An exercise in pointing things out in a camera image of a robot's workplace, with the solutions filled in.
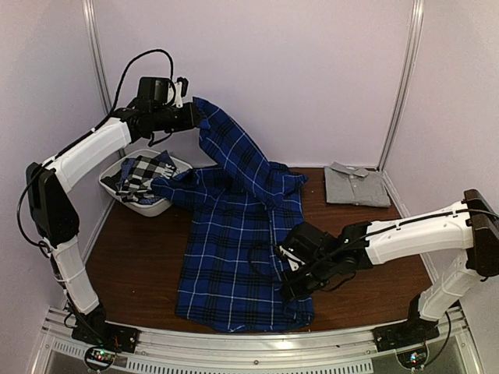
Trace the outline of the blue plaid long sleeve shirt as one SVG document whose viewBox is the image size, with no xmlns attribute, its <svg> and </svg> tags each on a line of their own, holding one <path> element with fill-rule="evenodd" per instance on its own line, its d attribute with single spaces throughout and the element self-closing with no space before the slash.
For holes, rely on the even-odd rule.
<svg viewBox="0 0 499 374">
<path fill-rule="evenodd" d="M 156 178 L 153 192 L 193 214 L 183 258 L 178 317 L 229 333 L 284 332 L 314 318 L 309 297 L 284 302 L 276 249 L 304 220 L 306 176 L 268 160 L 225 111 L 196 97 L 200 149 L 213 161 Z"/>
</svg>

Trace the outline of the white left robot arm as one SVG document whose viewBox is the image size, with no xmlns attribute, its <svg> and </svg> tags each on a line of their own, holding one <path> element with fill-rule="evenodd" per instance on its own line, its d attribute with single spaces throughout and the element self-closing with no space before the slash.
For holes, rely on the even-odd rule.
<svg viewBox="0 0 499 374">
<path fill-rule="evenodd" d="M 44 163 L 32 163 L 27 168 L 30 215 L 41 236 L 41 248 L 77 312 L 90 315 L 99 308 L 100 300 L 80 255 L 80 219 L 68 194 L 113 153 L 155 132 L 194 129 L 202 117 L 192 102 L 150 112 L 120 108 Z"/>
</svg>

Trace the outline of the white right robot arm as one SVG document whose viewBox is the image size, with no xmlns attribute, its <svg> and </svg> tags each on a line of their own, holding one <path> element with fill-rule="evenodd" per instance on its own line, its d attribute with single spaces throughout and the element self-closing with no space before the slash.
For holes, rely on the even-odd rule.
<svg viewBox="0 0 499 374">
<path fill-rule="evenodd" d="M 435 284 L 413 299 L 400 326 L 400 338 L 415 344 L 467 291 L 498 275 L 498 215 L 476 189 L 431 213 L 347 225 L 338 237 L 308 222 L 296 225 L 276 250 L 290 266 L 281 296 L 295 301 L 324 289 L 334 276 L 441 250 L 455 250 L 457 256 Z"/>
</svg>

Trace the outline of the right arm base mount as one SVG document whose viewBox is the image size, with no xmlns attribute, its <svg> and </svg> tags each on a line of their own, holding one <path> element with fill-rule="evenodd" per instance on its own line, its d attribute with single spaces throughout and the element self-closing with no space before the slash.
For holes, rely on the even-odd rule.
<svg viewBox="0 0 499 374">
<path fill-rule="evenodd" d="M 377 351 L 397 351 L 398 363 L 409 370 L 422 369 L 429 361 L 427 341 L 440 336 L 438 321 L 425 320 L 418 310 L 419 302 L 414 298 L 408 311 L 407 320 L 372 330 Z"/>
</svg>

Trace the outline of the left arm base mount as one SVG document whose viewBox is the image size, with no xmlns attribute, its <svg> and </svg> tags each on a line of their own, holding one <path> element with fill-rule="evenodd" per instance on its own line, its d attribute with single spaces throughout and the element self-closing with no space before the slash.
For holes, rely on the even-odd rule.
<svg viewBox="0 0 499 374">
<path fill-rule="evenodd" d="M 80 312 L 68 302 L 69 316 L 76 322 L 72 327 L 72 339 L 89 344 L 83 354 L 87 368 L 96 373 L 110 369 L 121 353 L 134 353 L 140 331 L 135 327 L 107 321 L 104 306 L 99 304 L 88 314 Z"/>
</svg>

